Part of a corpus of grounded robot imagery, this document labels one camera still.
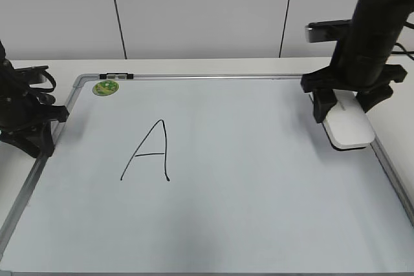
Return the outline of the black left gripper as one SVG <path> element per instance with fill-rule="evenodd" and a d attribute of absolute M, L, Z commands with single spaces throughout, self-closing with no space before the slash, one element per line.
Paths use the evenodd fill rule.
<path fill-rule="evenodd" d="M 51 94 L 56 80 L 47 72 L 46 82 L 29 85 L 20 78 L 12 63 L 1 61 L 1 141 L 33 158 L 54 153 L 50 121 L 66 122 L 69 112 L 55 105 Z"/>

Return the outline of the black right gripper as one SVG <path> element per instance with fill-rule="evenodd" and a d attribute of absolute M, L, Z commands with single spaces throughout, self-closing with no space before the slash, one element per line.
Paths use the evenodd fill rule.
<path fill-rule="evenodd" d="M 355 85 L 339 78 L 331 66 L 301 76 L 301 88 L 304 93 L 312 92 L 313 116 L 316 123 L 322 123 L 328 112 L 337 104 L 333 90 L 358 92 L 356 100 L 362 110 L 368 112 L 375 105 L 389 99 L 393 89 L 389 83 L 402 83 L 407 71 L 401 65 L 385 65 L 375 82 L 369 85 Z"/>

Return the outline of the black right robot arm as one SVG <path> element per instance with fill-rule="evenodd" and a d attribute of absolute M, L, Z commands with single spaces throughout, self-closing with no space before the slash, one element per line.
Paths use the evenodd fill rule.
<path fill-rule="evenodd" d="M 403 82 L 407 72 L 387 60 L 412 13 L 413 0 L 358 0 L 351 19 L 307 25 L 308 42 L 336 43 L 329 65 L 301 78 L 317 123 L 337 104 L 336 90 L 355 92 L 364 112 L 393 95 L 390 83 Z"/>

